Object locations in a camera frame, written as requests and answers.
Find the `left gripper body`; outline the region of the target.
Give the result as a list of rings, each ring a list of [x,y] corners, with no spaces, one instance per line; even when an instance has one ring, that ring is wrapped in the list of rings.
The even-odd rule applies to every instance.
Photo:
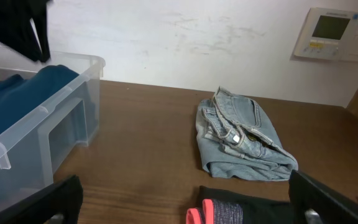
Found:
[[[49,0],[0,0],[0,43],[33,62],[48,62]]]

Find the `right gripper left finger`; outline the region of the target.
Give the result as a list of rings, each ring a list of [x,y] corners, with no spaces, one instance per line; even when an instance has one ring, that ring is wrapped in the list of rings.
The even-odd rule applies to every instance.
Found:
[[[77,224],[83,203],[83,187],[77,175],[49,185],[0,212],[0,224],[45,223],[62,215],[62,223]]]

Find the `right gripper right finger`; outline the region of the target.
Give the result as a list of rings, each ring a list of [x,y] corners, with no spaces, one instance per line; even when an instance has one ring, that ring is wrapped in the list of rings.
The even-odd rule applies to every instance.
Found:
[[[288,194],[294,223],[358,224],[358,204],[301,171],[291,172]]]

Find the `blue garment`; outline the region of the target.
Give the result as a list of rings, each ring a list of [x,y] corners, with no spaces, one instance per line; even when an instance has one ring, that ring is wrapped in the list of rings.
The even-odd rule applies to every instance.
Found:
[[[49,65],[32,78],[16,74],[0,82],[0,132],[77,77],[63,65]]]

